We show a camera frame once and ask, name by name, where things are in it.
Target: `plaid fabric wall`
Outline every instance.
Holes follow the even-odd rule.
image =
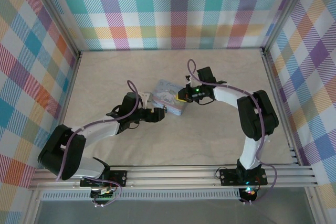
[[[0,0],[1,224],[20,219],[74,62],[40,0]]]
[[[286,0],[54,1],[81,49],[104,50],[260,47]]]
[[[299,0],[270,58],[300,153],[336,223],[336,0]]]

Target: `table surface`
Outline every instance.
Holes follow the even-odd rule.
[[[64,123],[81,126],[102,118],[121,104],[128,79],[140,92],[153,91],[160,79],[184,86],[190,58],[198,69],[210,66],[217,80],[250,92],[265,90],[276,108],[258,49],[84,52]],[[235,164],[244,140],[236,108],[192,103],[181,116],[168,113],[159,123],[141,122],[136,130],[88,146],[83,155],[109,165]],[[261,159],[291,163],[282,125],[265,143]]]

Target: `black mounting plate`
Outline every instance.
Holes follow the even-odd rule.
[[[126,185],[127,180],[127,171],[126,170],[110,170],[108,176],[104,178],[104,180],[110,180],[117,182],[121,187]],[[88,178],[84,178],[80,180],[80,187],[102,187],[102,186],[110,186],[109,183],[102,183],[90,180]]]
[[[240,183],[236,169],[220,169],[220,184],[222,186],[264,186],[267,185],[267,177],[264,169],[259,169],[257,175],[244,183]]]

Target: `colorful plaid pattern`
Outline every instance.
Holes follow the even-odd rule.
[[[0,223],[18,223],[75,57],[41,0],[0,0]]]
[[[336,0],[299,0],[270,60],[300,154],[336,223]]]
[[[57,0],[83,50],[260,47],[286,0]]]

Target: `purple cable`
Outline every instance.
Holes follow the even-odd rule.
[[[95,124],[98,124],[98,123],[108,123],[108,122],[114,122],[114,121],[117,121],[117,120],[121,120],[121,119],[124,119],[126,117],[128,117],[129,115],[131,115],[137,108],[138,108],[138,104],[139,104],[139,95],[138,95],[138,90],[136,89],[136,86],[134,85],[134,83],[130,80],[127,80],[127,85],[128,87],[136,94],[136,103],[135,103],[135,106],[134,108],[131,110],[130,113],[126,114],[126,115],[123,115],[119,118],[113,118],[113,119],[110,119],[110,120],[100,120],[100,121],[95,121],[95,122],[92,122],[92,123],[89,123],[87,125],[84,125],[83,127],[79,128],[78,130],[76,130],[72,135],[71,137],[69,138],[69,141],[67,142],[67,145],[66,145],[66,148],[65,148],[65,151],[64,151],[64,155],[63,155],[63,159],[62,159],[62,164],[61,164],[61,168],[59,170],[59,173],[57,175],[57,178],[56,178],[56,181],[58,181],[60,179],[60,177],[62,176],[62,173],[63,173],[63,170],[64,170],[64,167],[65,167],[65,161],[67,159],[67,155],[68,155],[68,151],[69,151],[69,146],[72,142],[72,139],[74,139],[75,135],[79,132],[81,132],[83,129],[86,129],[90,126],[93,126]]]
[[[190,62],[192,62],[194,64],[194,71],[191,71],[190,69]],[[249,92],[247,91],[244,91],[240,88],[236,88],[236,87],[233,87],[233,86],[230,86],[230,85],[226,85],[226,84],[218,84],[218,83],[208,83],[208,82],[204,82],[204,81],[201,81],[199,80],[197,77],[194,76],[194,72],[195,72],[195,69],[196,69],[196,62],[193,60],[193,59],[189,59],[188,60],[188,63],[187,63],[187,67],[188,67],[188,71],[189,71],[189,74],[191,77],[193,77],[196,81],[198,81],[199,83],[201,84],[204,84],[204,85],[210,85],[210,86],[216,86],[216,87],[223,87],[223,88],[228,88],[228,89],[232,89],[232,90],[236,90],[240,93],[243,93],[243,94],[246,94],[248,95],[249,97],[251,97],[251,99],[253,100],[253,103],[255,104],[256,108],[257,108],[257,111],[258,111],[258,114],[259,114],[259,118],[260,118],[260,125],[261,125],[261,141],[260,141],[260,145],[257,149],[257,152],[256,152],[256,159],[262,164],[262,165],[266,165],[266,166],[269,166],[271,168],[273,168],[274,170],[274,181],[271,185],[271,187],[269,188],[269,190],[264,194],[262,195],[259,199],[255,200],[255,201],[258,201],[258,200],[261,200],[262,198],[264,198],[274,187],[276,181],[277,181],[277,177],[278,177],[278,173],[277,173],[277,170],[275,169],[275,167],[273,165],[270,165],[270,164],[265,164],[263,163],[262,161],[260,161],[259,159],[259,153],[262,149],[262,146],[264,145],[264,141],[265,141],[265,125],[264,125],[264,119],[262,117],[262,114],[261,114],[261,108],[257,102],[257,100],[254,98],[254,96],[252,94],[250,94]]]
[[[97,198],[97,197],[95,196],[95,198],[93,199],[93,203],[94,203],[95,206],[97,206],[97,207],[105,207],[105,206],[108,206],[109,204],[115,202],[116,199],[120,198],[121,193],[122,193],[122,187],[121,187],[121,185],[120,185],[119,183],[114,182],[114,181],[110,181],[110,180],[97,179],[97,178],[90,178],[90,177],[83,177],[83,178],[86,178],[86,179],[89,179],[89,180],[93,180],[93,181],[97,181],[97,182],[104,182],[104,183],[114,184],[114,185],[116,185],[116,186],[118,186],[118,187],[120,188],[120,192],[119,192],[119,194],[118,194],[113,200],[110,200],[109,202],[107,202],[107,203],[104,204],[104,205],[102,205],[102,204],[98,204],[98,203],[96,202],[96,198]]]

